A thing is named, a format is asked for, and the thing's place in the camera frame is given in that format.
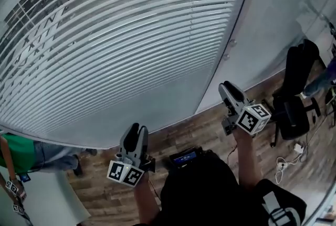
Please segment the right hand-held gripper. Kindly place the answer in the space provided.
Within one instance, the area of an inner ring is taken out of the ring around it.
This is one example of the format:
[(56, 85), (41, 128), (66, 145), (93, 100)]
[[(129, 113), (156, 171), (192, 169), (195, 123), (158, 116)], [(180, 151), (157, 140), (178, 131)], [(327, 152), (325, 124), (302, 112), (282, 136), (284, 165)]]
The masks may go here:
[(224, 81), (218, 86), (222, 101), (228, 108), (228, 115), (222, 120), (225, 135), (240, 127), (249, 135), (260, 132), (271, 118), (262, 104), (253, 104), (237, 85)]

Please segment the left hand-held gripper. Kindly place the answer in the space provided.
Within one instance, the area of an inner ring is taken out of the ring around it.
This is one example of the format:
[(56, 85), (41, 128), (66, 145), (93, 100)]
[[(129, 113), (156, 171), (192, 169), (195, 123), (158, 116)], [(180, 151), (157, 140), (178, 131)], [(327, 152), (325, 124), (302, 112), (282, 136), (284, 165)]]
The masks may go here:
[(107, 178), (134, 188), (145, 172), (155, 172), (155, 158), (147, 155), (148, 129), (133, 123), (120, 139), (120, 153), (110, 161)]

